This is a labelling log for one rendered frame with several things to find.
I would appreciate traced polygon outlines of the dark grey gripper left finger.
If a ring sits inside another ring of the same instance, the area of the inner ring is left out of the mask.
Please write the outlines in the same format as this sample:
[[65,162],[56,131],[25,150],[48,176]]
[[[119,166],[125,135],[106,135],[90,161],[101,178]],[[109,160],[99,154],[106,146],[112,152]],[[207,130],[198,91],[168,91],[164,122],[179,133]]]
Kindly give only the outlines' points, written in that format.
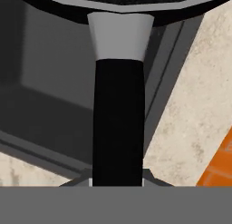
[[74,178],[62,184],[62,187],[91,187],[92,186],[92,170],[84,169],[79,178]]

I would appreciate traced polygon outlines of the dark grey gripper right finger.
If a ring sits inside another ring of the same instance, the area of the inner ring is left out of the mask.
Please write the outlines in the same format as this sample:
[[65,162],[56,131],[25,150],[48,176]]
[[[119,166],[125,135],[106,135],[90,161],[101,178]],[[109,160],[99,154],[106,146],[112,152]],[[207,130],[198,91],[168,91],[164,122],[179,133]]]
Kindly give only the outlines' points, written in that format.
[[171,184],[155,178],[151,173],[150,169],[144,169],[142,173],[142,186],[143,187],[150,187],[150,186],[171,187]]

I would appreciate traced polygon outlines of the black pan with black handle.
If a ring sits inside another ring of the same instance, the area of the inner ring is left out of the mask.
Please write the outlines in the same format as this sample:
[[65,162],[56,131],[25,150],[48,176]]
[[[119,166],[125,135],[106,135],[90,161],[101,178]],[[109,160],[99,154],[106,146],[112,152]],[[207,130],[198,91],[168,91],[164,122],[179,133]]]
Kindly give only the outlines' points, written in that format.
[[153,28],[186,20],[229,0],[22,0],[89,27],[95,54],[92,184],[143,184],[144,59]]

